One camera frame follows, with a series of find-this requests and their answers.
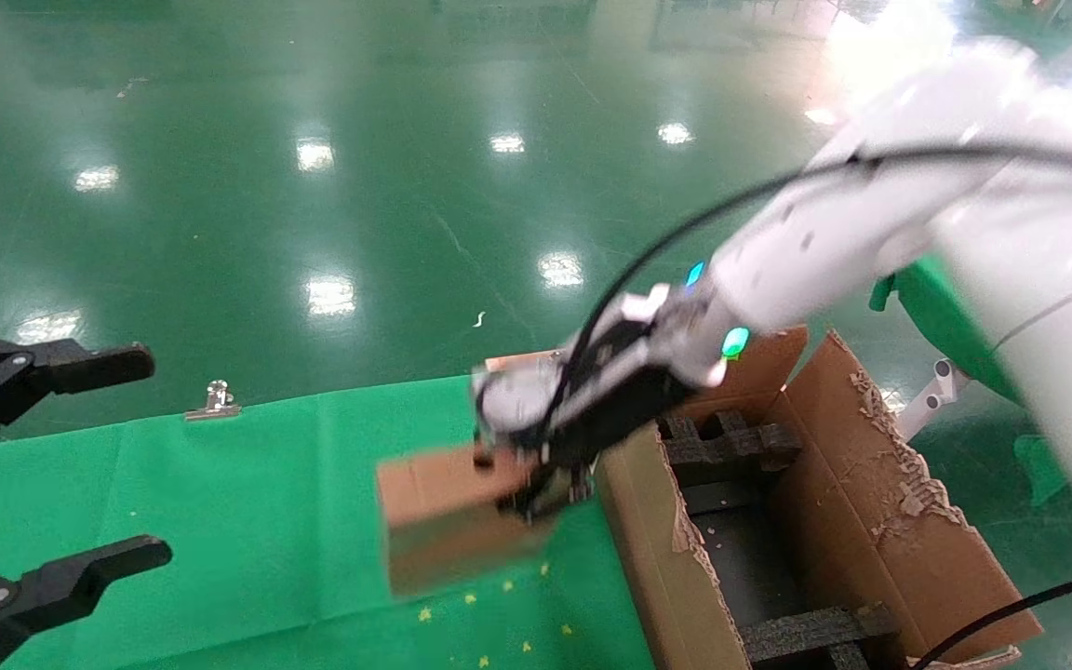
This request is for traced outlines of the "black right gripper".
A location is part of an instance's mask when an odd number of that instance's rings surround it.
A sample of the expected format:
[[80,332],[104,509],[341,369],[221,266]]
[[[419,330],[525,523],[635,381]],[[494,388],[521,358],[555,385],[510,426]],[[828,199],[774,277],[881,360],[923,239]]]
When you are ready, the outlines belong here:
[[580,329],[579,338],[587,344],[581,355],[578,346],[569,351],[569,382],[550,421],[541,465],[497,500],[498,513],[523,522],[560,513],[560,497],[552,495],[557,468],[569,474],[567,502],[591,500],[596,457],[696,394],[688,370],[696,344],[679,323],[599,321]]

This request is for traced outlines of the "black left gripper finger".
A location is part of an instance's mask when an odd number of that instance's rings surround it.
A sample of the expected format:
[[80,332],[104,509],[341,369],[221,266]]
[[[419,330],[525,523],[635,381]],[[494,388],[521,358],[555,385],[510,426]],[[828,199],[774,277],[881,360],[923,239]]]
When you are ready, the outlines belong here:
[[39,632],[92,615],[116,581],[165,567],[172,559],[170,544],[140,535],[47,561],[18,580],[0,575],[0,665]]
[[0,340],[0,429],[48,394],[81,394],[153,376],[154,356],[137,342],[89,351],[73,339],[33,344]]

